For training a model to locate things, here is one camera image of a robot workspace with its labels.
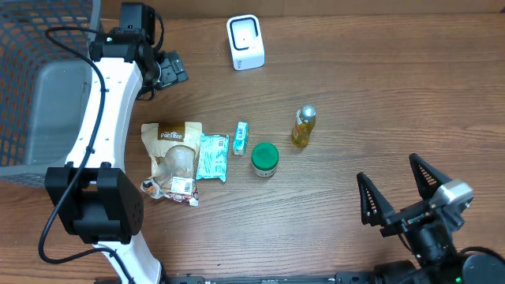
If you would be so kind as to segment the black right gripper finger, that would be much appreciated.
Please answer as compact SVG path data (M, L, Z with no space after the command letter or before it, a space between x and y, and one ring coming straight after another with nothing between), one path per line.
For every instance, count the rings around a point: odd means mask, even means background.
M451 181L450 177L427 163L416 153L409 155L409 161L422 200L430 200L441 185Z
M380 193L365 173L357 174L358 191L361 198L361 222L363 225L384 226L395 214L395 209Z

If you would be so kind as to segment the brown snack packet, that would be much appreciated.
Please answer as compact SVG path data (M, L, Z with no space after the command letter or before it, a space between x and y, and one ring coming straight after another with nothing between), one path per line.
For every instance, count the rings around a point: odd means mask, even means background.
M202 124L148 123L141 126L141 139L151 159L151 176L141 190L153 199L162 197L196 207L196 162L200 152Z

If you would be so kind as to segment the teal snack bar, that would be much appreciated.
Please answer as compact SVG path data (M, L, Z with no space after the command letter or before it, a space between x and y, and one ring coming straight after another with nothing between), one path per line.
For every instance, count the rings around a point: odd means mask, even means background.
M196 179L219 179L226 182L227 158L229 151L228 135L200 136L200 154L196 170Z

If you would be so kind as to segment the teal Kleenex tissue pack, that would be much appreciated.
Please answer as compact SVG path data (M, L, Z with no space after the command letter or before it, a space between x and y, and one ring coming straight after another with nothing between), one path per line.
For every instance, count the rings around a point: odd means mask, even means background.
M238 122L234 134L233 153L235 155L244 155L249 139L249 124L246 121Z

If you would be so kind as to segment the yellow liquid bottle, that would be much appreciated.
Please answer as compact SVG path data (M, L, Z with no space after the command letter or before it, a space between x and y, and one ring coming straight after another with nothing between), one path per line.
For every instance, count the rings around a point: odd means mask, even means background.
M309 144L310 134L316 124L316 108L305 105L300 108L294 120L291 139L295 146L304 148Z

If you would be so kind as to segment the green lidded jar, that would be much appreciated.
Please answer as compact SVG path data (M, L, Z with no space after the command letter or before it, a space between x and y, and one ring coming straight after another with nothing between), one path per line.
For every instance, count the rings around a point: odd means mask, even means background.
M251 154L254 173L261 178L275 174L279 164L279 151L274 144L264 142L254 147Z

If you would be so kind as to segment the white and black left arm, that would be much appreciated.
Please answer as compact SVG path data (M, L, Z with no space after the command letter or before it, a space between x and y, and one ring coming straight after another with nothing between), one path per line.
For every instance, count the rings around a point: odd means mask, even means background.
M119 26L95 31L84 61L92 85L75 144L45 175L52 219L103 254L120 283L168 283L141 233L144 201L125 174L125 141L133 104L187 80L176 52L162 50L161 16L141 2L122 4Z

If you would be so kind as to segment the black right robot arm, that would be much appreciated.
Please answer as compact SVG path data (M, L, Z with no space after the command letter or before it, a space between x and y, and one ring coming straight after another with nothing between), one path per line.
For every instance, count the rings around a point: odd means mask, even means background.
M372 180L360 172L361 221L379 226L383 237L397 236L415 261L395 261L374 267L371 283L502 283L504 258L482 246L456 249L453 233L465 221L462 213L473 201L473 189L427 163L409 157L420 201L396 211Z

